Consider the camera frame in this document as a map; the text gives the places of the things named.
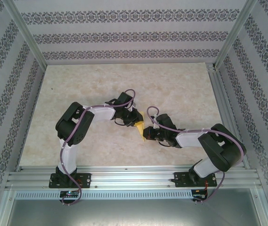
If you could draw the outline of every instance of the wall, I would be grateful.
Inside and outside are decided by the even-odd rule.
[[[0,1],[0,198],[15,171],[43,71]]]
[[[268,199],[268,0],[256,3],[219,72]]]
[[[214,63],[245,0],[16,0],[49,65]]]

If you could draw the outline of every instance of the beige floor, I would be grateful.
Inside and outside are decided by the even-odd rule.
[[[155,105],[177,128],[209,128],[221,122],[204,63],[48,66],[20,165],[57,165],[55,124],[72,102],[103,104],[129,88],[137,93],[139,111]],[[151,125],[148,118],[145,123]],[[80,143],[77,165],[180,165],[205,156],[202,148],[162,147],[144,142],[135,127],[99,121],[91,124]]]

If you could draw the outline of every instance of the vented metal strip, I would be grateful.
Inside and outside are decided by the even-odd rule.
[[[17,191],[16,200],[57,200],[60,191]],[[191,199],[191,190],[82,191],[85,200]]]

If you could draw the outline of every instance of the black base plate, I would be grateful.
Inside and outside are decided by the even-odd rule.
[[[52,173],[50,176],[49,188],[77,188],[76,184],[73,183],[70,187],[58,184],[54,179],[57,178],[56,173]],[[82,188],[90,188],[91,174],[90,173],[76,173],[75,180],[79,182]]]
[[[175,172],[175,179],[172,182],[175,183],[176,187],[205,187],[205,182],[207,181],[208,187],[216,187],[217,181],[214,173],[209,174],[205,178],[199,178],[197,184],[195,185],[193,181],[189,178],[189,172]]]

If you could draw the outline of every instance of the yellow object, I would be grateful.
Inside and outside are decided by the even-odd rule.
[[[134,126],[137,127],[137,129],[139,130],[140,135],[142,136],[143,141],[145,141],[145,138],[143,137],[143,130],[144,130],[144,113],[143,112],[139,112],[142,117],[143,117],[143,121],[139,121],[136,122]]]

